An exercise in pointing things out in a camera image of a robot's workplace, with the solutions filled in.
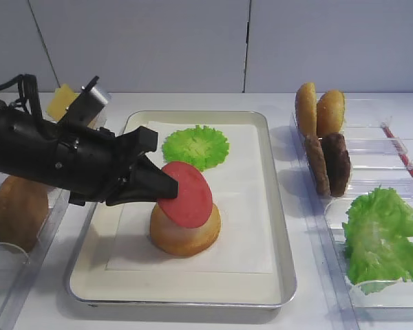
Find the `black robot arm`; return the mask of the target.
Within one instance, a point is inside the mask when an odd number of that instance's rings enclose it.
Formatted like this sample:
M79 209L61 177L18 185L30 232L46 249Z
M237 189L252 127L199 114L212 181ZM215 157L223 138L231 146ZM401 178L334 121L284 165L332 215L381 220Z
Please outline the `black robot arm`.
M0 172L70 192L69 202L115 206L174 199L178 182L146 156L157 149L158 134L144 126L123 135L101 127L59 125L0 106Z

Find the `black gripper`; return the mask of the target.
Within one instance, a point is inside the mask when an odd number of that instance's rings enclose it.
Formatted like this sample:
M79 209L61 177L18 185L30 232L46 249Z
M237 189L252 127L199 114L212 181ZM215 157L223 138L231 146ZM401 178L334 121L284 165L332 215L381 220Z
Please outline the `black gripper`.
M158 168L146 153L157 149L158 133L144 126L115 136L107 129L77 139L72 163L65 165L62 187L69 202L107 206L175 199L178 182Z

